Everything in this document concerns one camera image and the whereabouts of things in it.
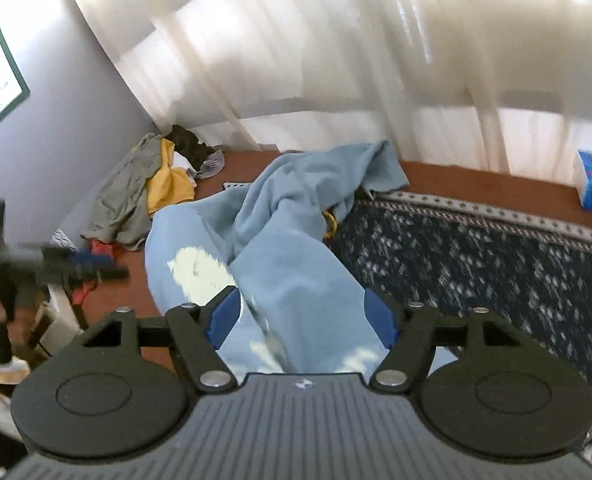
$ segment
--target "red brown surface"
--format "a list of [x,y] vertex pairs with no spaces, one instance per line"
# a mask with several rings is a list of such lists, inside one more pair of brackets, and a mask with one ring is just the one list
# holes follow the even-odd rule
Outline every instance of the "red brown surface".
[[[198,183],[196,200],[219,192],[223,182],[251,182],[278,155],[278,152],[226,153],[225,168],[213,178]],[[592,213],[580,207],[578,194],[572,187],[455,166],[403,162],[402,167],[412,192],[485,203],[592,227]],[[157,315],[147,288],[143,252],[122,254],[118,262],[130,268],[131,278],[123,283],[104,283],[89,294],[83,310],[90,324],[121,305],[132,307],[140,317]],[[171,368],[169,355],[162,349],[144,349],[143,355]]]

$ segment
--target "olive gray garment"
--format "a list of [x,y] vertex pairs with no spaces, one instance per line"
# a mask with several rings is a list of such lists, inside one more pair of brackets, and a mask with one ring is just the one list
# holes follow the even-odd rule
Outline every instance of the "olive gray garment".
[[137,250],[151,229],[145,182],[160,169],[161,135],[147,134],[124,159],[124,165],[98,193],[90,227],[83,238],[103,243],[118,242],[129,251]]

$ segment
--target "white curtain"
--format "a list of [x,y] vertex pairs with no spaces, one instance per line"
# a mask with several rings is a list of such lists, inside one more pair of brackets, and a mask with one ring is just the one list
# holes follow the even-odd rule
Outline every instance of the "white curtain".
[[234,149],[389,139],[569,183],[592,150],[592,0],[76,0],[162,131]]

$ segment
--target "green frame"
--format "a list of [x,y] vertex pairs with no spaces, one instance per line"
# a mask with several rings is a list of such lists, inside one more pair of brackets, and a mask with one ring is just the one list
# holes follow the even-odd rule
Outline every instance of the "green frame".
[[7,58],[7,62],[9,63],[9,67],[12,69],[12,72],[14,73],[14,76],[16,77],[16,81],[18,82],[18,85],[20,86],[20,89],[21,89],[20,94],[17,95],[17,97],[15,97],[14,100],[12,102],[10,102],[9,105],[7,105],[5,108],[3,108],[3,110],[0,111],[0,121],[2,121],[5,117],[7,117],[14,110],[14,108],[16,108],[20,103],[22,103],[29,96],[30,91],[29,91],[29,86],[27,86],[27,83],[25,82],[23,75],[20,73],[20,70],[18,69],[18,65],[16,64],[16,61],[14,60],[14,56],[12,56],[12,53],[9,51],[9,47],[7,46],[7,42],[5,41],[5,38],[3,37],[3,33],[1,30],[0,30],[0,46],[3,49],[3,53],[5,54],[5,57]]

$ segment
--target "gray ribbed plate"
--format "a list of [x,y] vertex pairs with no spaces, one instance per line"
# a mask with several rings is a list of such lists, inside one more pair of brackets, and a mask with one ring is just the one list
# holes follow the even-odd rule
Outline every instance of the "gray ribbed plate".
[[10,480],[592,480],[576,455],[527,465],[486,462],[430,433],[404,397],[355,374],[249,376],[205,397],[157,449],[125,462],[72,465],[31,455]]

